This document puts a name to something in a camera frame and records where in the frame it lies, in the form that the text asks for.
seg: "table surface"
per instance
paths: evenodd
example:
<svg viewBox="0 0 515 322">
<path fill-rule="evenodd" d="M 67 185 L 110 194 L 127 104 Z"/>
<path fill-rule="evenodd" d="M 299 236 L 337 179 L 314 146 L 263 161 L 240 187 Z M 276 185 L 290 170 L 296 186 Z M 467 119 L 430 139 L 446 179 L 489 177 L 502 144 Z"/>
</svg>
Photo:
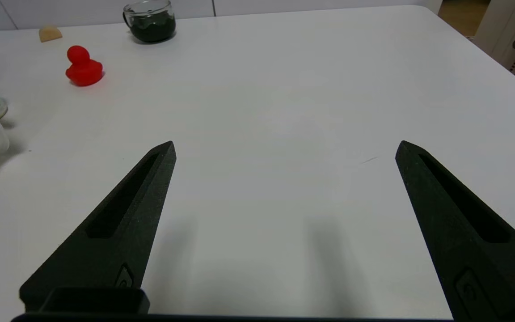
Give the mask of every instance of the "table surface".
<svg viewBox="0 0 515 322">
<path fill-rule="evenodd" d="M 515 227 L 515 77 L 418 6 L 0 31 L 0 321 L 152 147 L 177 163 L 151 313 L 450 318 L 394 160 L 430 151 Z M 106 75 L 78 88 L 71 45 Z"/>
</svg>

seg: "wooden block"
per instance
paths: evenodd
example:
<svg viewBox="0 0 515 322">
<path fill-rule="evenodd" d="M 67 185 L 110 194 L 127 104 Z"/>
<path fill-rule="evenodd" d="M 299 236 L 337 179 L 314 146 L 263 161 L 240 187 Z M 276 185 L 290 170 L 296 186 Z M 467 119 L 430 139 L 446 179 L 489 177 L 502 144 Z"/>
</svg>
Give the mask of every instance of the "wooden block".
<svg viewBox="0 0 515 322">
<path fill-rule="evenodd" d="M 45 26 L 39 29 L 39 39 L 41 42 L 50 41 L 53 39 L 63 38 L 61 31 L 55 26 Z"/>
</svg>

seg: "rubber duck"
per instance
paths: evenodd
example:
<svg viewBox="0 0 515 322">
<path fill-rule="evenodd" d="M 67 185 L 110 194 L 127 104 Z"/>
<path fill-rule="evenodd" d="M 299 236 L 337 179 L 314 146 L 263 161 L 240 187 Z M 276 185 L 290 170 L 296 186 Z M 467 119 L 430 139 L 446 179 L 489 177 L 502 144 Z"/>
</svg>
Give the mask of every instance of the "rubber duck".
<svg viewBox="0 0 515 322">
<path fill-rule="evenodd" d="M 67 58 L 73 64 L 65 75 L 77 86 L 92 85 L 102 78 L 102 64 L 90 59 L 89 52 L 81 46 L 71 46 Z"/>
</svg>

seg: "small cup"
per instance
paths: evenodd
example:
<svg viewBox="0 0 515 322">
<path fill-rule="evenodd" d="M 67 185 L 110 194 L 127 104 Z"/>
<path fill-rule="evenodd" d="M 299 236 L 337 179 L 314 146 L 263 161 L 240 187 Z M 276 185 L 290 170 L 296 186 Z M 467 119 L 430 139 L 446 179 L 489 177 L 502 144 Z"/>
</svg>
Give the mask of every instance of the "small cup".
<svg viewBox="0 0 515 322">
<path fill-rule="evenodd" d="M 169 0 L 147 0 L 127 4 L 122 17 L 131 33 L 143 42 L 169 39 L 176 30 L 174 11 Z"/>
</svg>

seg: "wooden floor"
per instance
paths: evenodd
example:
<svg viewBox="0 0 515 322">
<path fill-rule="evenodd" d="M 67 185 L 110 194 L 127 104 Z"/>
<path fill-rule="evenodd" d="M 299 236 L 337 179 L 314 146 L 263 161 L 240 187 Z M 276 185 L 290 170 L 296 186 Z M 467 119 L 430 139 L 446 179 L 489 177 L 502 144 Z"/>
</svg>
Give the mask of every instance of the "wooden floor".
<svg viewBox="0 0 515 322">
<path fill-rule="evenodd" d="M 443 0 L 438 16 L 461 34 L 471 37 L 482 21 L 490 0 Z"/>
</svg>

